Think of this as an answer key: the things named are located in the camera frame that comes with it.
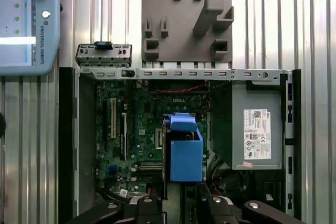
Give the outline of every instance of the power supply label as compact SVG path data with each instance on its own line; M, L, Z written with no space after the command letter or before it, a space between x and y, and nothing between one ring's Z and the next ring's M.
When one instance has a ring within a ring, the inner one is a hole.
M271 113L244 110L244 159L271 159Z

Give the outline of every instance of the expansion slot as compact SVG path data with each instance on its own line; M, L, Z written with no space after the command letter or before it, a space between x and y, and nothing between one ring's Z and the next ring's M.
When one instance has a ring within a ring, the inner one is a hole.
M117 137L117 99L111 98L111 138Z
M121 113L120 120L120 159L126 160L127 155L127 113Z
M102 128L102 140L104 142L104 149L107 151L107 138L108 138L108 100L103 100L102 102L103 110L102 110L102 121L101 121L101 128Z

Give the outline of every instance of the corrugated metal wall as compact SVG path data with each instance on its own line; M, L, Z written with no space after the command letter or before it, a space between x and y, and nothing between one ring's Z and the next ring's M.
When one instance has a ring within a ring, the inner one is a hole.
M133 56L140 57L140 3L62 0L61 66L72 66L78 44L100 39L128 41ZM303 70L302 217L307 223L335 223L336 0L233 0L233 5L233 68Z
M1 223L57 223L57 73L1 78Z

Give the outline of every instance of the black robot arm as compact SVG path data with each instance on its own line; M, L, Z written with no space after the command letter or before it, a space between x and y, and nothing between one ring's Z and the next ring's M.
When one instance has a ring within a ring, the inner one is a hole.
M196 209L199 224L303 224L302 221L260 201L248 201L242 209L238 209L226 197L211 196L205 183L200 183L197 187ZM154 196L137 196L129 204L105 201L67 224L98 223L166 224L167 221L160 199Z

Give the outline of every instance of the green circuit board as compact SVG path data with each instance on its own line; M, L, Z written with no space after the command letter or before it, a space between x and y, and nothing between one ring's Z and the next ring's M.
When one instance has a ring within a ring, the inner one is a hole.
M203 172L207 151L206 94L150 93L144 83L103 81L97 84L96 99L96 181L99 188L119 194L146 192L151 176L137 176L141 164L162 165L164 114L194 114L203 137Z

